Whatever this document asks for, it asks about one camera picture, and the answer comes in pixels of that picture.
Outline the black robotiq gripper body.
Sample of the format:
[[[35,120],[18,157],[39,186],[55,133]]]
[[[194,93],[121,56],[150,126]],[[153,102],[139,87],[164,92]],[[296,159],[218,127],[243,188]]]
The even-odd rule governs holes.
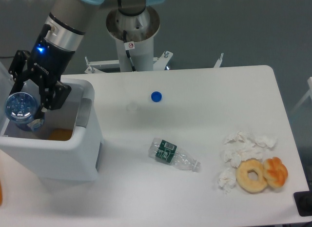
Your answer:
[[[52,44],[45,38],[37,38],[27,61],[28,69],[34,70],[30,80],[39,90],[53,90],[60,82],[60,77],[74,53]]]

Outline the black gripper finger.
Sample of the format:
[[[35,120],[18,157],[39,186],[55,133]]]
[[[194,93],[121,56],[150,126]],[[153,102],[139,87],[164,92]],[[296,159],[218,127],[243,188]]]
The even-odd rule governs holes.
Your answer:
[[[9,95],[12,95],[17,92],[21,92],[25,78],[23,74],[27,73],[27,70],[24,71],[25,64],[27,60],[30,58],[30,52],[26,50],[17,50],[14,58],[11,62],[11,65],[9,67],[8,73],[12,76],[14,85],[9,93]]]
[[[72,90],[69,85],[60,81],[51,87],[46,87],[44,81],[39,81],[37,86],[39,87],[40,104],[34,116],[35,120],[42,119],[46,110],[61,109]]]

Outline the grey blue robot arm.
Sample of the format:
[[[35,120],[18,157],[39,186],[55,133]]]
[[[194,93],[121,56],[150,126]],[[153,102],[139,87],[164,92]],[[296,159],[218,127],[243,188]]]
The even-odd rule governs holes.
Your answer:
[[[153,70],[154,36],[160,27],[153,5],[165,0],[56,0],[32,50],[18,50],[9,68],[12,94],[21,92],[28,80],[39,88],[34,120],[63,106],[71,88],[61,82],[61,75],[105,1],[111,2],[106,27],[116,41],[120,70]]]

